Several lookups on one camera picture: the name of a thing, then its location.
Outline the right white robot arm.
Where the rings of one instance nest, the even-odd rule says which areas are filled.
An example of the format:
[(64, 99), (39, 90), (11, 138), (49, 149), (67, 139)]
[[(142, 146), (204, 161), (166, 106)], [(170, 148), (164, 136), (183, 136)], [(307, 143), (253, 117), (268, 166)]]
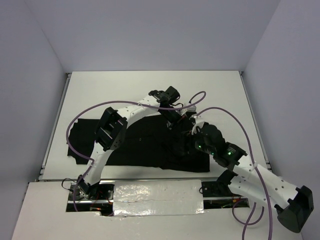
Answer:
[(276, 211), (278, 221), (293, 233), (300, 233), (314, 210), (313, 193), (303, 185), (291, 184), (253, 162), (239, 146), (227, 142), (218, 128), (205, 122), (183, 135), (190, 153), (202, 152), (226, 170), (219, 176), (217, 190), (221, 195), (233, 193)]

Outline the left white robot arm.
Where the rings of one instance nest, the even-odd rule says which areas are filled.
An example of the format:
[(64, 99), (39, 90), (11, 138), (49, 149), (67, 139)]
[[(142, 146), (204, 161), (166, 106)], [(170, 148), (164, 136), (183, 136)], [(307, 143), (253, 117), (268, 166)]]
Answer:
[(180, 94), (170, 86), (166, 91), (152, 90), (138, 102), (120, 101), (128, 106), (104, 110), (94, 131), (93, 151), (88, 157), (87, 170), (78, 177), (76, 187), (86, 199), (93, 199), (98, 194), (101, 175), (108, 158), (125, 141), (125, 134), (132, 124), (144, 117), (160, 112), (170, 123), (180, 120), (180, 111), (187, 110), (191, 105), (173, 107)]

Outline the black long sleeve shirt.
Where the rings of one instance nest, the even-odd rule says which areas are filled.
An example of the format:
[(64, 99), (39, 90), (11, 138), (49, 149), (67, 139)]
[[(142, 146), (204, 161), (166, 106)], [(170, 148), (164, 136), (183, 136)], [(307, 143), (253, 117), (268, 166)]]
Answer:
[(146, 116), (133, 123), (125, 133), (124, 143), (113, 151), (106, 165), (209, 172), (209, 155), (192, 147), (189, 134), (192, 122), (185, 117), (172, 129), (167, 124), (161, 114)]

